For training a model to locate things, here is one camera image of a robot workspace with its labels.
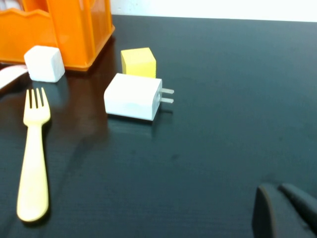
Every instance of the power adapter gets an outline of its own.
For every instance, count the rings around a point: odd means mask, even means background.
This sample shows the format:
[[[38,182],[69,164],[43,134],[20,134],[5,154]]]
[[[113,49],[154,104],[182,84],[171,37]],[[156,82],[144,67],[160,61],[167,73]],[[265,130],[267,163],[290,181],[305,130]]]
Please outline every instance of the power adapter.
[[[162,88],[161,79],[117,73],[104,94],[106,113],[153,121],[161,102],[174,102],[162,93],[174,90]]]

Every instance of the yellow block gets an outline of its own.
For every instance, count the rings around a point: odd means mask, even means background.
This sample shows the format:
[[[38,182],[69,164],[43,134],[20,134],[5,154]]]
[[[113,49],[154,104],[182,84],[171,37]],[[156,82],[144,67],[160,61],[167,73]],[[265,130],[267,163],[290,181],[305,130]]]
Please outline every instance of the yellow block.
[[[122,73],[149,78],[157,77],[157,61],[150,48],[121,51]]]

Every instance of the yellow plastic fork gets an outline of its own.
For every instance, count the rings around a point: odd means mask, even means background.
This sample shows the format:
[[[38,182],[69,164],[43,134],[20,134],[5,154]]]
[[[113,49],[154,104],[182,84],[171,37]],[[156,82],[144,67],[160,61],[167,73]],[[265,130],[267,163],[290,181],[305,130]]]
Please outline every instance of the yellow plastic fork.
[[[42,88],[43,104],[37,88],[37,105],[34,90],[26,91],[23,122],[28,126],[19,193],[17,215],[25,222],[36,221],[45,215],[49,208],[49,190],[46,175],[42,125],[51,118],[51,112],[45,91]]]

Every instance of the orange plastic container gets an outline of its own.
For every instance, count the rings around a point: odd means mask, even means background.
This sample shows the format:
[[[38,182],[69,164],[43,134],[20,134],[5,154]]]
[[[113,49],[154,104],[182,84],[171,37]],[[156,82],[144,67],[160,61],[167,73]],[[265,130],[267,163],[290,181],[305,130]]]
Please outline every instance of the orange plastic container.
[[[66,69],[86,71],[114,31],[110,0],[23,0],[0,11],[0,61],[24,63],[35,45],[58,47]]]

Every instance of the white block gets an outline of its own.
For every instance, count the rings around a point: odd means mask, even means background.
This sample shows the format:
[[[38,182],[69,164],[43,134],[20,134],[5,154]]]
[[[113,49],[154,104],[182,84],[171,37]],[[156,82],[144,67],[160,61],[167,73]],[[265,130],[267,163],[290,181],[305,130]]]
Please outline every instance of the white block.
[[[24,55],[24,60],[34,81],[56,83],[65,74],[59,48],[35,46]]]
[[[162,80],[117,73],[105,91],[108,114],[153,120],[161,101]]]

